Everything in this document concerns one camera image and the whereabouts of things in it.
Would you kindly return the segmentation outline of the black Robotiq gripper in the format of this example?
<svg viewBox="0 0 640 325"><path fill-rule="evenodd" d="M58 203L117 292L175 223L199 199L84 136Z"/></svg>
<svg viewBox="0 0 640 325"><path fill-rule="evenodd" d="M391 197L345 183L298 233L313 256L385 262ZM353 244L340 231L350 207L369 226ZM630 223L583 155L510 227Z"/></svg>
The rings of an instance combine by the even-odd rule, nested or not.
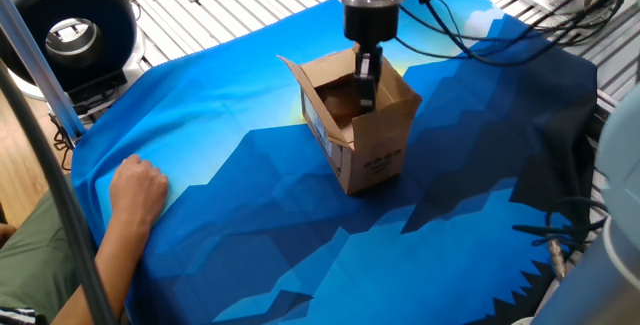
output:
<svg viewBox="0 0 640 325"><path fill-rule="evenodd" d="M399 11L398 5L344 6L344 35L359 45L353 77L361 113L375 109L375 84L380 82L383 64L383 49L379 44L397 35Z"/></svg>

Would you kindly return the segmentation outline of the bare person hand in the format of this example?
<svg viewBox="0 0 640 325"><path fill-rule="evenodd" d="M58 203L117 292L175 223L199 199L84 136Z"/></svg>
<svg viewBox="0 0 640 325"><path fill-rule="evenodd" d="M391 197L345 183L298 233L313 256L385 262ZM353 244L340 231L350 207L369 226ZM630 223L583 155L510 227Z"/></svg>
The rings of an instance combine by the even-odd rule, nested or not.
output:
<svg viewBox="0 0 640 325"><path fill-rule="evenodd" d="M164 208L168 191L165 174L139 155L129 156L116 169L110 185L112 220L150 229Z"/></svg>

